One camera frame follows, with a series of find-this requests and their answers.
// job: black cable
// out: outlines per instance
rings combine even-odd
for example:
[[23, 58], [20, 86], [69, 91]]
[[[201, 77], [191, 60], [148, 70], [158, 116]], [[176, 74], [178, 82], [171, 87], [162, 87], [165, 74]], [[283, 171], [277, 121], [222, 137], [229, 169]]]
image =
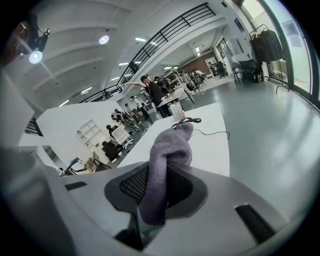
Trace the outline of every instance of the black cable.
[[226, 130], [217, 131], [217, 132], [209, 133], [209, 134], [205, 134], [204, 132], [202, 132], [202, 131], [199, 130], [199, 129], [194, 129], [194, 131], [199, 131], [199, 132], [202, 133], [203, 135], [214, 135], [214, 134], [219, 134], [219, 133], [227, 133], [227, 134], [228, 134], [228, 140], [229, 140], [229, 138], [230, 138], [230, 132], [228, 132], [228, 131], [226, 131]]

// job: man in black shirt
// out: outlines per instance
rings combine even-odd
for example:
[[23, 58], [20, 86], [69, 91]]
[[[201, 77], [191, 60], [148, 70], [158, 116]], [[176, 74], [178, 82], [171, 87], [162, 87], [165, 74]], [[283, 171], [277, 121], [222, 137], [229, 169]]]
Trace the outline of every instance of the man in black shirt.
[[[158, 106], [162, 102], [161, 98], [165, 96], [160, 86], [155, 82], [152, 82], [147, 75], [141, 76], [140, 80], [141, 82], [126, 82], [125, 85], [141, 86], [145, 88], [146, 92], [152, 97], [154, 104]], [[160, 113], [162, 114], [163, 118], [172, 116], [172, 114], [169, 112], [167, 104], [161, 106], [161, 110], [162, 111], [160, 111]]]
[[111, 127], [111, 125], [109, 125], [109, 124], [106, 126], [106, 128], [109, 130], [110, 137], [114, 138], [113, 135], [112, 135], [112, 133], [113, 133], [113, 132], [115, 131], [115, 129], [117, 129], [118, 127], [119, 127], [119, 126], [116, 126], [116, 125], [115, 125], [114, 127]]

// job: clothing rack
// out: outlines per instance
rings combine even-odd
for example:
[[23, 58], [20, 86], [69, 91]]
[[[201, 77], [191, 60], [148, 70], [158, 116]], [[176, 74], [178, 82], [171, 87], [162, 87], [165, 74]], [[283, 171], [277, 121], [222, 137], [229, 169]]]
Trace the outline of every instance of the clothing rack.
[[[267, 26], [266, 24], [261, 24], [260, 26], [258, 26], [256, 29], [254, 29], [253, 31], [251, 31], [251, 32], [249, 33], [250, 42], [251, 42], [251, 34], [254, 33], [254, 32], [256, 32], [256, 31], [257, 31], [259, 28], [261, 28], [262, 26], [265, 26], [266, 29], [267, 29], [267, 31], [270, 31], [269, 28], [268, 28], [268, 26]], [[278, 56], [278, 62], [279, 62], [280, 73], [281, 73], [281, 85], [279, 85], [278, 83], [274, 82], [273, 80], [270, 80], [270, 77], [269, 77], [269, 76], [263, 76], [263, 78], [267, 78], [268, 81], [270, 81], [270, 82], [278, 85], [278, 86], [276, 87], [276, 89], [275, 89], [275, 94], [278, 93], [278, 88], [279, 88], [279, 87], [284, 87], [284, 88], [286, 88], [286, 89], [288, 90], [288, 92], [289, 92], [289, 86], [288, 86], [287, 84], [284, 84], [284, 80], [283, 80], [283, 76], [282, 76], [282, 69], [281, 69], [281, 62], [280, 62], [280, 55], [279, 55], [279, 51], [278, 51], [278, 48], [277, 48], [277, 46], [276, 46], [276, 43], [275, 43], [275, 41], [274, 41], [274, 38], [273, 38], [272, 36], [271, 36], [271, 40], [272, 40], [272, 42], [273, 42], [273, 45], [274, 45], [276, 54], [277, 54], [277, 56]]]

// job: black vent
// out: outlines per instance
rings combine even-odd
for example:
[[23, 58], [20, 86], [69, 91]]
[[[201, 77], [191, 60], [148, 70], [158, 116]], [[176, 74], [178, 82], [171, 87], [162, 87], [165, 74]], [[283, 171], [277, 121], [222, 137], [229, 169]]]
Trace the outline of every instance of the black vent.
[[239, 205], [235, 210], [259, 244], [276, 233], [251, 205]]

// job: black metal railing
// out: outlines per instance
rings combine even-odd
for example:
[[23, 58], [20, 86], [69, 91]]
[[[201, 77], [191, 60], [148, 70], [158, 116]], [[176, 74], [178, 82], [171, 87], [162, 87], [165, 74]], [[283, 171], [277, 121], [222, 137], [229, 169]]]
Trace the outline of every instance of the black metal railing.
[[116, 92], [121, 93], [124, 84], [129, 82], [139, 68], [162, 46], [187, 28], [215, 15], [208, 3], [205, 2], [175, 18], [145, 43], [141, 50], [130, 61], [116, 85], [98, 91], [79, 103], [105, 101], [111, 98]]
[[79, 103], [84, 102], [104, 102], [107, 99], [110, 99], [113, 95], [121, 93], [123, 90], [123, 86], [121, 85], [113, 85], [107, 89], [103, 89], [101, 91], [92, 94], [91, 96], [85, 98], [84, 100], [80, 101]]
[[42, 132], [40, 131], [40, 128], [37, 124], [36, 118], [32, 118], [30, 122], [27, 124], [24, 132], [26, 134], [34, 134], [34, 135], [39, 135], [43, 136]]

